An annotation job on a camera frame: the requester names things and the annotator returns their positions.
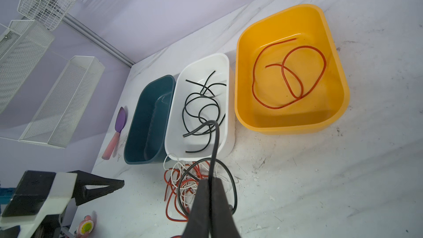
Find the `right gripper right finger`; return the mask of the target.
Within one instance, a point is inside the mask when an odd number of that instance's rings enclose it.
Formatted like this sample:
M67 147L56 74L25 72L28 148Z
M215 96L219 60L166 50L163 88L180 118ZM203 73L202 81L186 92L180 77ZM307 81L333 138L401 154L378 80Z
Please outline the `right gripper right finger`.
M210 183L210 235L212 238L240 238L221 179Z

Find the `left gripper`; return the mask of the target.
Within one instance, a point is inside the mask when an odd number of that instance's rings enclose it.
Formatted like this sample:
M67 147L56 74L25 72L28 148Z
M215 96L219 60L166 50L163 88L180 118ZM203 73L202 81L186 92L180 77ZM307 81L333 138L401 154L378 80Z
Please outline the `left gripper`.
M80 170L70 173L77 176L72 195L76 206L106 196L124 187L124 180L105 178ZM60 238L63 218L63 214L46 216L31 235L31 238ZM17 225L2 229L1 238L17 238L21 233L22 227Z

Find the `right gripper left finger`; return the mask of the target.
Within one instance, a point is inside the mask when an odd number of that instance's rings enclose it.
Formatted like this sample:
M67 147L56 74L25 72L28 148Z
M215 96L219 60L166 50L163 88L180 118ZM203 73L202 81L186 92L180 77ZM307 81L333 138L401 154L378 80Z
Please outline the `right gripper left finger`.
M209 237L209 209L209 181L204 179L199 182L197 194L182 235L183 238Z

